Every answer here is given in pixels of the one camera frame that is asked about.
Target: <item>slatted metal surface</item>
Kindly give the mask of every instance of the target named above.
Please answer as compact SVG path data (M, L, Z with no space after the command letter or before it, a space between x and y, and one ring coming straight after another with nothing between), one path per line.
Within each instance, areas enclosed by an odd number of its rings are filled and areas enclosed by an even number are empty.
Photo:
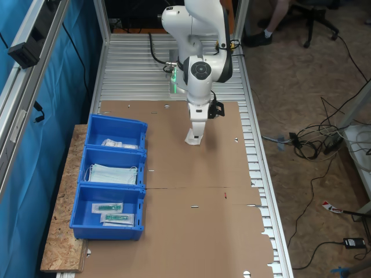
M201 41L204 54L215 53L215 38L201 38ZM155 55L163 61L169 60L170 49L177 49L177 44L170 35L153 35L153 43ZM102 73L104 78L97 87L94 113L99 113L100 102L104 100L174 100L169 95L169 74L162 70L162 64L151 57L148 35L113 34L105 52ZM233 57L232 78L226 83L214 83L213 91L220 101L238 102L252 186L259 189L261 206L258 207L263 218L264 234L269 235L274 251L274 262L270 266L275 277L291 277L290 272L281 267L282 242L281 237L277 237L277 232L280 231L274 228L280 225L273 222L277 220L273 220L270 213L276 208L267 198L267 190L270 189L264 179L266 173L261 165L262 159L257 152L260 138L257 138L257 133L253 130L255 126L250 122L253 119L250 118L249 103L246 103L245 97L248 81L245 73L240 71L242 63L241 57ZM185 97L178 96L175 99L185 100Z

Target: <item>power adapter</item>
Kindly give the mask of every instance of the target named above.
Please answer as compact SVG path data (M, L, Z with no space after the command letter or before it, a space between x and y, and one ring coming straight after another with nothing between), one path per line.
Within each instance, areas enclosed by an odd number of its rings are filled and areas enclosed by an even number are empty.
M344 238L345 249L365 249L366 243L361 237Z

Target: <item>wooden board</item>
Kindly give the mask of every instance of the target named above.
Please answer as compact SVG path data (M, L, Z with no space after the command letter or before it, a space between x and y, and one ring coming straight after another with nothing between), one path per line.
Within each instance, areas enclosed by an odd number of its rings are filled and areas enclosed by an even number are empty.
M88 241L76 239L70 229L80 162L86 136L86 125L75 126L40 270L44 272L81 272Z

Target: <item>floor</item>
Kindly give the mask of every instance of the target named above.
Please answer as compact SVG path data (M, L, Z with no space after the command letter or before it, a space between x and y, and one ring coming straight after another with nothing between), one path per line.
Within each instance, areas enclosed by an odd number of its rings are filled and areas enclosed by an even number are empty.
M254 2L250 15L253 32L260 31L253 27L258 19L270 13L268 0ZM364 25L364 21L370 16L371 4L367 0L348 1L346 6L328 10L326 14L326 18L340 30L340 36L367 78L371 77L371 27ZM319 124L326 118L320 96L339 107L365 83L342 41L332 41L328 29L315 24L309 49L303 48L306 37L307 29L302 21L275 32L272 45L244 49L262 135L288 138L291 131L298 132L309 124ZM371 122L370 111L371 106L365 107L357 119ZM337 115L332 123L340 120L341 115ZM296 218L311 199L311 179L324 175L331 159L310 162L298 158L293 147L282 149L282 145L269 141L264 141L264 148L288 242L295 231ZM327 157L322 154L319 160ZM294 268L305 266L319 243L341 242L344 237L365 237L361 223L354 223L348 215L328 212L321 206L327 200L335 207L355 211L369 201L345 146L336 154L326 177L314 181L313 185L314 200L300 218L297 234L289 247ZM294 276L338 277L329 271L358 264L353 259L358 253L359 250L345 250L343 246L322 246L312 264L305 270L295 270ZM352 277L370 275L371 268Z

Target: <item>person's leg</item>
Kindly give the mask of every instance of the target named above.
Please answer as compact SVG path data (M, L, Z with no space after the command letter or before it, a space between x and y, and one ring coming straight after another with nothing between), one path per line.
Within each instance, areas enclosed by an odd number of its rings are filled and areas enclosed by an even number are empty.
M270 45L272 43L272 33L277 28L281 20L286 16L289 10L290 0L272 0L272 4L275 5L274 12L270 23L263 32L248 36L244 38L243 43L248 47L256 47L260 45Z
M276 30L278 24L286 16L289 10L290 0L276 0L277 4L275 6L271 22L267 27L267 31L273 33Z

